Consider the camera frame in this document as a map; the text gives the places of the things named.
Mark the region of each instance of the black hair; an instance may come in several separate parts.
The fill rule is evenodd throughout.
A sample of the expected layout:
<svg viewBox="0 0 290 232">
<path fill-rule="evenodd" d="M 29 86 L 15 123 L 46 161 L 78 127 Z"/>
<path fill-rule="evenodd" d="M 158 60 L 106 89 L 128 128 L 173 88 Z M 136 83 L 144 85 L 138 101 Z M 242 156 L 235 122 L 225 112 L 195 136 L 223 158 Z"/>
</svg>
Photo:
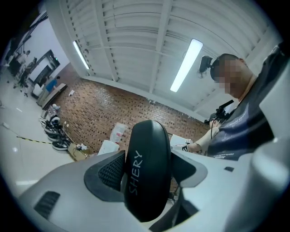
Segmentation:
<svg viewBox="0 0 290 232">
<path fill-rule="evenodd" d="M 232 55 L 232 54 L 227 54 L 227 53 L 224 53 L 224 54 L 220 55 L 218 58 L 216 58 L 216 60 L 213 62 L 211 69 L 210 69 L 210 76 L 212 77 L 212 79 L 214 81 L 216 81 L 216 73 L 218 72 L 219 63 L 220 63 L 220 61 L 224 61 L 225 57 L 227 59 L 230 59 L 230 60 L 238 60 L 239 59 L 239 57 Z"/>
</svg>

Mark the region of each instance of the white wall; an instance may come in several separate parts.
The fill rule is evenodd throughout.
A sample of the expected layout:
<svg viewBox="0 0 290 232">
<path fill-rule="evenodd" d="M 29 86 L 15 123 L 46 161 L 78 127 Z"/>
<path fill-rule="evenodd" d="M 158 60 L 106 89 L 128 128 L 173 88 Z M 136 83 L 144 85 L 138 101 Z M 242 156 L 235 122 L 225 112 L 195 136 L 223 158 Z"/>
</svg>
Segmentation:
<svg viewBox="0 0 290 232">
<path fill-rule="evenodd" d="M 54 56 L 60 63 L 57 69 L 51 74 L 52 77 L 57 76 L 57 74 L 69 63 L 66 54 L 64 53 L 58 39 L 55 36 L 49 19 L 41 22 L 34 29 L 33 33 L 31 34 L 31 38 L 24 45 L 24 50 L 30 50 L 30 54 L 26 59 L 26 66 L 32 62 L 34 57 L 39 60 L 45 53 L 47 53 L 49 50 L 52 50 Z"/>
</svg>

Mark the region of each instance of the ceiling light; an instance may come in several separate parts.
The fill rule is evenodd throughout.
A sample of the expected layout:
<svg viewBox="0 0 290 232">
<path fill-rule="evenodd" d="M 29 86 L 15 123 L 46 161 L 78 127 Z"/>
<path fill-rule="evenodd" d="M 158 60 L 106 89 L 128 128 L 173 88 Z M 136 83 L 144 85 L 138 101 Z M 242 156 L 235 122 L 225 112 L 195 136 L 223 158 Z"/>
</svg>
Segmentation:
<svg viewBox="0 0 290 232">
<path fill-rule="evenodd" d="M 196 39 L 191 40 L 189 48 L 186 52 L 186 55 L 183 59 L 183 62 L 178 70 L 178 73 L 174 79 L 174 82 L 170 88 L 171 91 L 177 92 L 188 72 L 191 69 L 196 57 L 198 56 L 201 48 L 203 47 L 203 43 L 199 42 Z"/>
<path fill-rule="evenodd" d="M 86 67 L 87 69 L 89 69 L 89 66 L 88 66 L 87 62 L 85 61 L 85 58 L 83 57 L 83 55 L 82 55 L 82 53 L 81 53 L 81 50 L 80 50 L 80 48 L 78 47 L 77 42 L 74 41 L 74 42 L 73 42 L 73 45 L 74 45 L 74 48 L 76 49 L 78 55 L 80 56 L 80 58 L 81 58 L 83 64 L 85 65 L 85 67 Z"/>
</svg>

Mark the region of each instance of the neck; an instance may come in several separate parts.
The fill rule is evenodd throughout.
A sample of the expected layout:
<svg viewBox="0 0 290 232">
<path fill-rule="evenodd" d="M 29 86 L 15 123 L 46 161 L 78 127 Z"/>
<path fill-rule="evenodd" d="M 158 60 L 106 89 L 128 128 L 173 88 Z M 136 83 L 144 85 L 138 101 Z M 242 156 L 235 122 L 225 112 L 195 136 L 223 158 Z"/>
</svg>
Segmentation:
<svg viewBox="0 0 290 232">
<path fill-rule="evenodd" d="M 256 76 L 254 74 L 252 74 L 252 76 L 249 79 L 249 82 L 247 83 L 247 85 L 245 87 L 245 90 L 243 91 L 241 96 L 238 98 L 239 102 L 241 102 L 244 99 L 244 97 L 248 94 L 248 92 L 250 91 L 251 87 L 255 83 L 255 80 L 256 80 Z"/>
</svg>

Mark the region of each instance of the white floor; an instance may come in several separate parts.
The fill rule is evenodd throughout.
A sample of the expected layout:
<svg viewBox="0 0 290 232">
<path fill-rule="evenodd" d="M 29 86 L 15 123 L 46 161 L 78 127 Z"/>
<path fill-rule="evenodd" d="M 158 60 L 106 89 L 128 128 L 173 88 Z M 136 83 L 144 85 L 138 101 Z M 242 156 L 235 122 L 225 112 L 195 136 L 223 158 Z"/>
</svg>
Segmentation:
<svg viewBox="0 0 290 232">
<path fill-rule="evenodd" d="M 50 144 L 16 137 L 50 142 L 38 121 L 41 107 L 30 94 L 25 97 L 19 88 L 13 89 L 14 82 L 9 72 L 1 75 L 0 100 L 5 108 L 0 109 L 0 170 L 12 194 L 18 197 L 44 175 L 73 160 L 66 151 L 56 151 Z M 10 130 L 2 126 L 3 122 Z"/>
</svg>

